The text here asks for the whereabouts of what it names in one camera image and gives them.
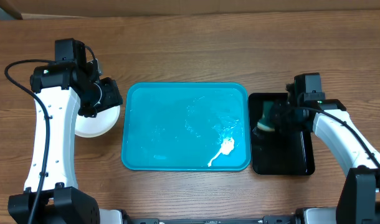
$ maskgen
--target wooden table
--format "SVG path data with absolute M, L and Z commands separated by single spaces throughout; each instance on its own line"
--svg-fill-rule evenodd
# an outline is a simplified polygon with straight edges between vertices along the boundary
M 320 72 L 380 151 L 380 11 L 290 12 L 0 22 L 0 222 L 21 194 L 32 158 L 33 100 L 4 77 L 14 61 L 54 59 L 54 40 L 91 46 L 124 98 L 137 82 L 237 82 L 248 93 L 283 92 L 295 75 Z M 11 75 L 29 87 L 37 64 Z M 309 177 L 242 172 L 133 172 L 121 162 L 125 112 L 103 136 L 75 141 L 79 189 L 132 217 L 247 218 L 335 206 L 344 174 L 316 137 Z

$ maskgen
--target black plate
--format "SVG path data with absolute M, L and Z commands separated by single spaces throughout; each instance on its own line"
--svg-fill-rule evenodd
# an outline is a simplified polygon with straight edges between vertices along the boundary
M 287 93 L 253 93 L 249 96 L 252 168 L 265 175 L 311 175 L 315 160 L 309 132 L 280 134 L 256 128 L 264 101 L 283 101 Z

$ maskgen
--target sponge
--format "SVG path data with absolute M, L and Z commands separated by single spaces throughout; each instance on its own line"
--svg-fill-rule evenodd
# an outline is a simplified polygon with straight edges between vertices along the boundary
M 262 117 L 257 123 L 257 128 L 262 131 L 272 132 L 275 131 L 274 124 L 270 122 L 270 109 L 273 106 L 272 101 L 264 101 Z

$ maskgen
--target plastic tray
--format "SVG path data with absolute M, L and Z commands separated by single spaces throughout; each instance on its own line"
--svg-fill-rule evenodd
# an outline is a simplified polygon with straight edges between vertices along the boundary
M 264 175 L 312 175 L 315 171 L 310 133 L 266 133 L 255 126 L 264 101 L 287 100 L 287 93 L 253 93 L 249 96 L 252 168 Z
M 240 171 L 250 162 L 247 92 L 236 83 L 137 83 L 122 162 L 132 170 Z

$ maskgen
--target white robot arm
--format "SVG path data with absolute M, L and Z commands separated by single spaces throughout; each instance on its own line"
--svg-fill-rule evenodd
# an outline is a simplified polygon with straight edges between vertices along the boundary
M 354 129 L 380 163 L 380 153 L 375 150 L 375 148 L 354 126 L 348 112 L 341 110 L 325 110 L 325 112 L 345 121 L 346 124 Z M 317 113 L 313 120 L 313 132 L 333 153 L 335 159 L 345 173 L 345 176 L 348 175 L 350 168 L 357 168 L 359 166 L 377 169 L 377 166 L 366 154 L 366 151 L 362 148 L 355 136 L 353 136 L 346 127 L 339 124 L 339 122 L 324 114 Z
M 93 60 L 86 61 L 85 49 L 92 53 Z M 10 67 L 27 62 L 49 63 L 35 68 L 32 92 L 8 75 Z M 98 113 L 116 110 L 123 103 L 115 81 L 99 79 L 101 72 L 92 50 L 74 39 L 56 40 L 55 61 L 14 62 L 6 67 L 5 75 L 36 99 L 37 114 L 34 154 L 24 193 L 9 197 L 8 210 L 13 219 L 17 223 L 122 224 L 126 213 L 100 209 L 94 198 L 78 190 L 75 176 L 77 116 L 94 119 Z M 52 205 L 48 204 L 50 198 L 54 199 Z

